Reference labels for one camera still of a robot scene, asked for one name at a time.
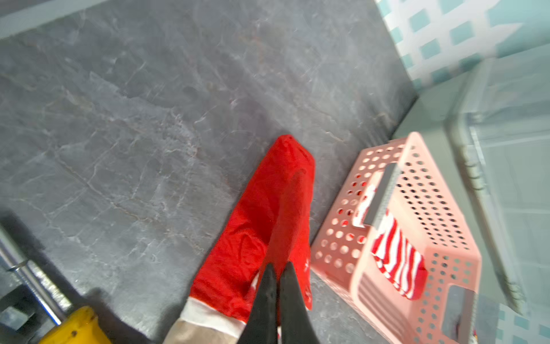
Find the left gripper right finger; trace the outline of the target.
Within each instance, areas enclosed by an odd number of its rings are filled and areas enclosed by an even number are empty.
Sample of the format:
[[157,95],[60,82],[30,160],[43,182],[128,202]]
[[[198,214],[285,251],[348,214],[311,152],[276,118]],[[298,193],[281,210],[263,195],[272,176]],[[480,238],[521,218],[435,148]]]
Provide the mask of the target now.
[[320,344],[307,314],[294,265],[288,262],[279,283],[283,344]]

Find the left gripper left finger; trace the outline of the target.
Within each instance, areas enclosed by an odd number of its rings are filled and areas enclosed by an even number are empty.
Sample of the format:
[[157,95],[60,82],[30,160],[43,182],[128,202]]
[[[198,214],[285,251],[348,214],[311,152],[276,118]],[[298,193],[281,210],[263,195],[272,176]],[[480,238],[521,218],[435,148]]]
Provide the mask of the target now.
[[269,263],[262,275],[252,311],[238,344],[278,343],[277,288],[276,272]]

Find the red snowflake santa sock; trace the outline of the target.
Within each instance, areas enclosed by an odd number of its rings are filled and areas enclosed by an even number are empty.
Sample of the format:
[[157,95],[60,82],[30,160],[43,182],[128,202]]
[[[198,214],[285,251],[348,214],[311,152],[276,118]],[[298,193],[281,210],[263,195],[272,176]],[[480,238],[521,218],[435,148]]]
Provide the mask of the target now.
[[197,272],[165,343],[236,343],[268,264],[296,272],[312,309],[309,215],[315,160],[291,135],[275,140]]

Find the red white striped santa sock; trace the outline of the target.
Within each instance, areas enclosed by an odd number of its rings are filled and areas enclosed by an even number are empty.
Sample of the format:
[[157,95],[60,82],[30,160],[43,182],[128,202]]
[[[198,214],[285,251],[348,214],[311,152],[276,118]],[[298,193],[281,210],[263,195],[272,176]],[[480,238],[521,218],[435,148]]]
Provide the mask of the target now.
[[374,229],[370,253],[380,273],[400,295],[409,300],[421,298],[428,279],[425,258],[405,236],[398,219],[386,210]]

